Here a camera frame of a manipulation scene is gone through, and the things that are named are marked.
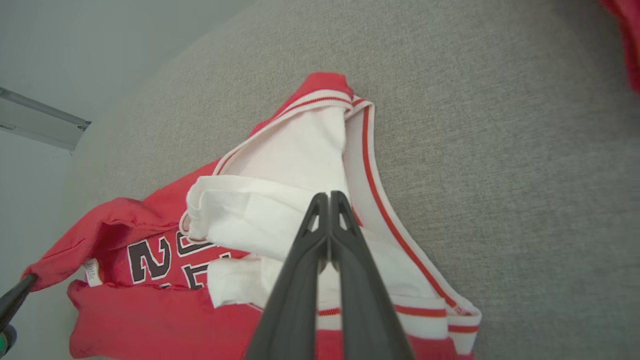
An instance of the red cloth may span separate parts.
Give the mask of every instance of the red cloth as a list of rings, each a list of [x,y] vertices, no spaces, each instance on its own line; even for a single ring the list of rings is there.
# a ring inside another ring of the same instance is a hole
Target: red cloth
[[[353,96],[344,76],[315,73],[281,110],[320,89]],[[144,201],[118,198],[97,206],[25,270],[25,275],[39,276],[33,288],[38,291],[66,279],[85,261],[97,260],[103,284],[90,287],[74,281],[67,291],[79,311],[69,344],[73,357],[243,358],[260,311],[248,305],[213,308],[205,281],[198,276],[206,275],[200,267],[209,261],[246,253],[189,243],[178,229],[187,191],[199,176],[211,175],[216,164],[188,174]],[[458,358],[451,339],[410,336],[410,342],[418,359]],[[341,359],[341,332],[319,331],[316,347],[318,359]]]
[[[631,87],[640,94],[640,0],[600,0],[618,18]]]

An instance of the white label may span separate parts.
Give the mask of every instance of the white label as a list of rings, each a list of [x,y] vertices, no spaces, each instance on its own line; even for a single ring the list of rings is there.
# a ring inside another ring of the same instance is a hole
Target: white label
[[[100,280],[100,275],[98,273],[98,261],[96,259],[91,259],[85,262],[83,266],[84,272],[86,273],[86,282],[89,283],[89,286],[102,285],[102,280]]]

